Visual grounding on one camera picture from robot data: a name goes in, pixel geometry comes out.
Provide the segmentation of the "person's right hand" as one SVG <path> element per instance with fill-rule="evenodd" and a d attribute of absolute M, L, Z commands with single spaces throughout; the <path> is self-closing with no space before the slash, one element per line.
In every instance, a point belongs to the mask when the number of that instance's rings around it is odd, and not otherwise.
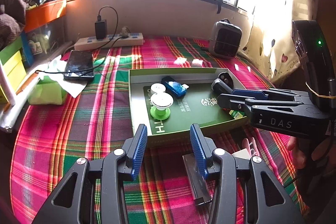
<path fill-rule="evenodd" d="M 327 151 L 328 146 L 329 146 L 329 140 L 325 139 L 311 153 L 311 159 L 313 161 L 317 161 L 317 160 L 321 159 L 322 156 L 324 155 L 324 153 Z M 307 163 L 307 159 L 306 159 L 305 154 L 299 149 L 298 139 L 296 137 L 292 137 L 292 136 L 290 137 L 290 139 L 288 141 L 287 149 L 288 149 L 288 151 L 291 152 L 291 155 L 292 155 L 292 158 L 293 158 L 292 162 L 293 162 L 294 166 L 297 169 L 305 168 L 306 163 Z M 335 160 L 335 141 L 331 145 L 331 148 L 329 149 L 329 152 L 326 155 L 326 157 L 328 158 L 326 172 L 330 172 L 330 171 L 335 170 L 335 163 L 336 163 L 336 160 Z"/>

